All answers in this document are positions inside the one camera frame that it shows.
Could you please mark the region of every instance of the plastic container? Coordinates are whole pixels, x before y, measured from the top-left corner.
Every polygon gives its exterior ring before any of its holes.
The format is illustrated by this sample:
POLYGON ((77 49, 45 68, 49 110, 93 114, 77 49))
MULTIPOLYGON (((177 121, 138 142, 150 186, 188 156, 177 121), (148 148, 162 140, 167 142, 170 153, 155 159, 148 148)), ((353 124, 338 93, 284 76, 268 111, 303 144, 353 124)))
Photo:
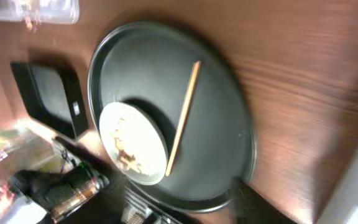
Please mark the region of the plastic container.
POLYGON ((0 0, 0 21, 73 24, 79 15, 78 0, 0 0))

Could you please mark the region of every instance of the wooden stick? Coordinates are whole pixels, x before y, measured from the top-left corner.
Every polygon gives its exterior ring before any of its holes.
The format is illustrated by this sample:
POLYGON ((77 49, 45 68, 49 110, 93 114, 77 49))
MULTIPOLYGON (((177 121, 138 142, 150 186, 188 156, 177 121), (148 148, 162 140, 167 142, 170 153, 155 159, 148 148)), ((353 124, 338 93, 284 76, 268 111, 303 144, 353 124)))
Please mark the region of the wooden stick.
POLYGON ((165 175, 167 177, 171 174, 173 161, 175 160, 175 156, 177 154, 177 150, 178 150, 179 142, 180 142, 180 139, 181 139, 181 135, 182 135, 183 129, 185 127, 187 114, 189 112, 190 103, 191 103, 191 100, 193 99, 193 92, 194 92, 194 89, 195 89, 195 86, 196 86, 196 83, 197 83, 198 70, 200 69, 200 64, 201 64, 200 61, 197 61, 196 63, 194 63, 193 70, 191 71, 191 76, 190 76, 189 84, 187 86, 185 100, 184 100, 183 105, 181 107, 181 112, 180 112, 180 116, 179 116, 179 123, 178 123, 177 132, 175 134, 175 138, 173 139, 173 146, 172 146, 171 156, 169 157, 167 170, 165 171, 165 175))

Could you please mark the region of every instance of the table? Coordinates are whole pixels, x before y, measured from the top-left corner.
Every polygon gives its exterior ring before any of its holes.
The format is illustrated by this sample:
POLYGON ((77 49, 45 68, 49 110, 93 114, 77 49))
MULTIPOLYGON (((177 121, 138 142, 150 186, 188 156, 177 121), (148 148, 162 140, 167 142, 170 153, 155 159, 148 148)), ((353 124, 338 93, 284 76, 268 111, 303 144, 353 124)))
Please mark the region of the table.
POLYGON ((11 60, 64 55, 87 96, 88 65, 109 30, 139 19, 189 27, 226 57, 254 115, 250 185, 295 221, 317 220, 358 144, 358 0, 83 0, 80 8, 72 26, 0 22, 0 78, 16 118, 27 113, 11 60))

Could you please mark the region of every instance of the chopstick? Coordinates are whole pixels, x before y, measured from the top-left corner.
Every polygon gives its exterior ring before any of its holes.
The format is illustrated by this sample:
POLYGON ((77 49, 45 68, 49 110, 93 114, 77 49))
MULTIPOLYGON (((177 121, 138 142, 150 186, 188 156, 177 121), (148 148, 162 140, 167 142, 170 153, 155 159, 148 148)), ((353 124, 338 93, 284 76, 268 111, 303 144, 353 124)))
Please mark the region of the chopstick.
POLYGON ((189 84, 187 86, 185 100, 183 101, 183 105, 182 105, 181 111, 180 111, 177 132, 175 134, 175 138, 173 139, 171 156, 169 157, 167 169, 165 171, 165 175, 167 177, 171 174, 173 161, 175 160, 175 156, 177 154, 181 135, 182 135, 184 127, 185 127, 187 114, 189 112, 190 103, 191 103, 191 100, 193 99, 193 92, 194 92, 194 89, 195 89, 195 86, 197 83, 198 70, 200 69, 200 64, 201 64, 200 61, 197 61, 196 63, 194 63, 193 69, 191 71, 191 76, 189 79, 189 84))

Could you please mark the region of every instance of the small white dish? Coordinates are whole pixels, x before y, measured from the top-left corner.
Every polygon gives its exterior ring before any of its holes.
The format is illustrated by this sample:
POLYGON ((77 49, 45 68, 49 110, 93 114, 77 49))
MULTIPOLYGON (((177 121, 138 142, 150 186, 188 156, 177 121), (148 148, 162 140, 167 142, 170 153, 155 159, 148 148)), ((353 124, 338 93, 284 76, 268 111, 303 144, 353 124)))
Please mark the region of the small white dish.
POLYGON ((163 179, 167 146, 146 113, 125 103, 109 103, 100 115, 99 130, 109 157, 130 179, 143 185, 154 185, 163 179), (119 149, 133 161, 120 158, 119 149))

